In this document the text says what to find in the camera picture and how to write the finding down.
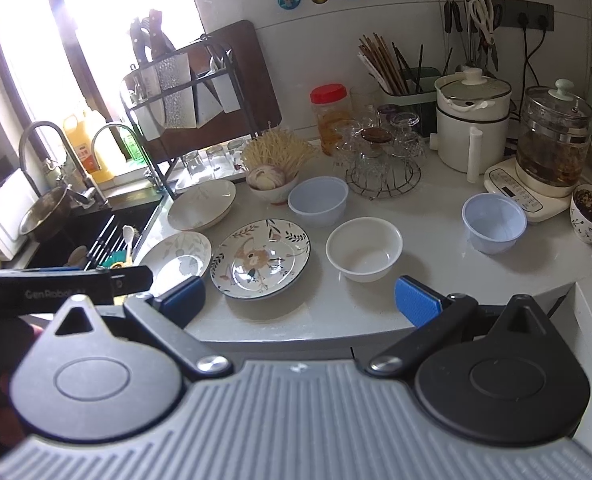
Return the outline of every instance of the plastic jar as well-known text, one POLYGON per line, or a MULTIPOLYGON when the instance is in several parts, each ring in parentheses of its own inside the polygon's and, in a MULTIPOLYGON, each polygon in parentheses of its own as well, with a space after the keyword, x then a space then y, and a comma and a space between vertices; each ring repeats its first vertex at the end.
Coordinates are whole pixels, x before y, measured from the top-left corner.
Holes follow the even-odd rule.
POLYGON ((341 140, 341 136, 333 131, 333 123, 351 118, 351 101, 345 86, 339 83, 314 88, 309 99, 316 115, 320 147, 323 153, 331 155, 333 147, 341 140))

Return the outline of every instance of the window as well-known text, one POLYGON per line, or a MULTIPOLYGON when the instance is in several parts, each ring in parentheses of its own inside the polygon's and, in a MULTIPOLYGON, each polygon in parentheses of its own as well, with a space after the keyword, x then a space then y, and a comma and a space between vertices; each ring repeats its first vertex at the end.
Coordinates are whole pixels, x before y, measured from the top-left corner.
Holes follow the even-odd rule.
MULTIPOLYGON (((204 32, 194 0, 0 0, 0 46, 29 118, 62 124, 86 100, 107 120, 126 121, 119 84, 136 62, 130 23, 150 9, 163 12, 177 48, 204 32)), ((64 160, 54 132, 40 135, 64 160)))

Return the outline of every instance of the blue gripper pad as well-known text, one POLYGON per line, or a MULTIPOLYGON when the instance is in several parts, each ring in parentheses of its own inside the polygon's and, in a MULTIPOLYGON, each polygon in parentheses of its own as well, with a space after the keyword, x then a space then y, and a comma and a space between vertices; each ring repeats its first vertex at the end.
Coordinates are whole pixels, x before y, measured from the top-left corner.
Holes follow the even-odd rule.
POLYGON ((396 308, 415 327, 428 323, 442 312, 440 298, 432 296, 405 276, 396 280, 394 299, 396 308))
POLYGON ((151 306, 180 328, 185 328, 205 304, 205 284, 191 276, 163 295, 152 298, 151 306))

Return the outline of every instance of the sink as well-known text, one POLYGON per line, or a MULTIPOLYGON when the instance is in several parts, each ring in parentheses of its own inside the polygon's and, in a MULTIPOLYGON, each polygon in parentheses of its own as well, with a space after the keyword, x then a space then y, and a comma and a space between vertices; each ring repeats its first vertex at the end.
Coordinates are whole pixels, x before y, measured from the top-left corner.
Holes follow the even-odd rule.
POLYGON ((140 186, 108 196, 109 209, 76 208, 61 231, 39 246, 28 268, 64 266, 80 245, 87 247, 90 256, 86 268, 99 266, 111 253, 125 248, 122 227, 128 224, 143 232, 162 199, 154 187, 140 186))

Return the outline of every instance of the white electric pot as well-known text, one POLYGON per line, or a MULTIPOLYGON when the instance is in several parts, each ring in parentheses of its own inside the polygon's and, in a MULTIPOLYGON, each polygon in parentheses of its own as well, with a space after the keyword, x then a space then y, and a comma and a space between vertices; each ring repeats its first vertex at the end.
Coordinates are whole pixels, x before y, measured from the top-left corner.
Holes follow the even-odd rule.
POLYGON ((502 160, 511 85, 482 76, 479 68, 466 68, 437 79, 435 88, 438 133, 431 145, 445 164, 475 182, 502 160))

